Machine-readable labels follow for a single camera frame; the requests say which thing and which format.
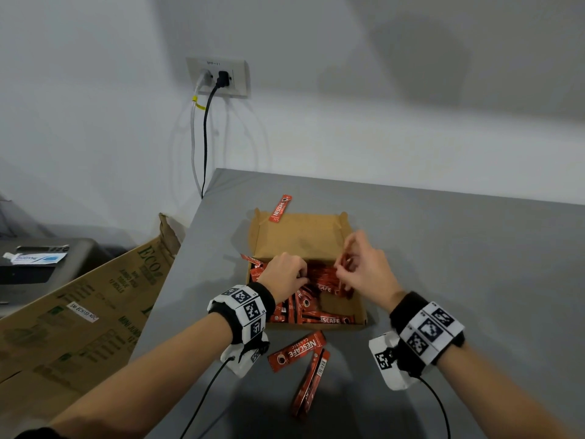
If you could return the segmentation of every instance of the black sleeve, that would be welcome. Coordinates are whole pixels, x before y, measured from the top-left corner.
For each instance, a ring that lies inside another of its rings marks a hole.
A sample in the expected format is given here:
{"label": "black sleeve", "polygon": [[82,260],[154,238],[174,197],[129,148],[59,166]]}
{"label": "black sleeve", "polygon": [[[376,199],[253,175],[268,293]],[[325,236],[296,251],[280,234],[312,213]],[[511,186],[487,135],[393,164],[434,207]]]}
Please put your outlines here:
{"label": "black sleeve", "polygon": [[39,428],[38,430],[28,430],[20,433],[15,439],[67,439],[59,435],[52,428]]}

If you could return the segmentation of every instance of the white wall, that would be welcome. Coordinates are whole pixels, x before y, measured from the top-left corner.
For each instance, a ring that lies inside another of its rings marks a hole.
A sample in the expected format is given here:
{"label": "white wall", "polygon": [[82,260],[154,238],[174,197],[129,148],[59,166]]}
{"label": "white wall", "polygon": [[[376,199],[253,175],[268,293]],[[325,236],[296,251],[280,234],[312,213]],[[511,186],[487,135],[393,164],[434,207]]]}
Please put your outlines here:
{"label": "white wall", "polygon": [[580,0],[2,0],[0,191],[33,234],[130,246],[159,211],[188,225],[184,58],[218,55],[246,59],[252,90],[212,105],[218,167],[585,204],[584,12]]}

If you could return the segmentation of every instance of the table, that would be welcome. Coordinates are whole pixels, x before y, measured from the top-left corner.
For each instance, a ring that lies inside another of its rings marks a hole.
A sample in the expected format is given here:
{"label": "table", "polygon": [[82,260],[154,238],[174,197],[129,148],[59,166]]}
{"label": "table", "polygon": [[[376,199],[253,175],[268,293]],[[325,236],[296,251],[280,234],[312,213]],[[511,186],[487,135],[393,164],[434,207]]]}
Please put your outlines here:
{"label": "table", "polygon": [[[132,358],[203,317],[212,297],[242,283],[247,265],[239,253],[249,253],[253,209],[272,210],[282,194],[293,197],[286,212],[347,211],[352,227],[385,250],[406,289],[454,313],[471,344],[561,420],[585,428],[578,408],[585,406],[585,206],[218,169]],[[288,409],[308,358],[274,374],[263,357],[242,380],[222,371],[186,437],[446,437],[426,387],[385,387],[367,342],[388,330],[388,317],[371,304],[367,310],[365,330],[326,333],[331,360],[304,423]],[[268,331],[269,353],[302,334]],[[179,438],[218,367],[149,438]],[[482,437],[437,370],[428,382],[442,398],[453,437]]]}

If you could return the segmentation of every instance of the small brown cardboard box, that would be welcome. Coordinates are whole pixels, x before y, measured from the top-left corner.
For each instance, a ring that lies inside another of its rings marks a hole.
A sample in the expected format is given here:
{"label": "small brown cardboard box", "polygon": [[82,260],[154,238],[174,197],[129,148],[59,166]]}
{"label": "small brown cardboard box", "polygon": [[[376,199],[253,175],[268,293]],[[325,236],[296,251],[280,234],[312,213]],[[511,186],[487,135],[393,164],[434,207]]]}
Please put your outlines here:
{"label": "small brown cardboard box", "polygon": [[0,319],[0,437],[49,421],[128,363],[180,246],[160,221],[156,239]]}
{"label": "small brown cardboard box", "polygon": [[[252,257],[269,262],[274,256],[287,252],[306,261],[316,260],[332,265],[343,251],[345,238],[352,233],[347,213],[340,215],[284,213],[280,221],[268,220],[271,213],[254,210],[248,232]],[[246,283],[250,281],[250,266]],[[355,324],[287,324],[267,323],[267,328],[283,330],[361,330],[367,324],[366,310],[358,293],[351,299],[321,293],[323,311],[354,316]]]}

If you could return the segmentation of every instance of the wall socket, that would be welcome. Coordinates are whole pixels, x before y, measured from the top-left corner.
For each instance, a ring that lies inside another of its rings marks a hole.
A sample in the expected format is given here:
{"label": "wall socket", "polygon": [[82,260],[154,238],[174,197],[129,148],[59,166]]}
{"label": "wall socket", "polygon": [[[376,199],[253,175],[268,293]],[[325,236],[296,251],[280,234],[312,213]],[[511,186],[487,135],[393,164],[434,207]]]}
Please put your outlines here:
{"label": "wall socket", "polygon": [[247,73],[245,60],[216,57],[187,57],[186,66],[189,69],[189,76],[193,88],[197,83],[202,70],[208,70],[211,78],[200,89],[201,94],[208,94],[215,86],[220,71],[229,73],[229,86],[218,89],[215,95],[247,97]]}

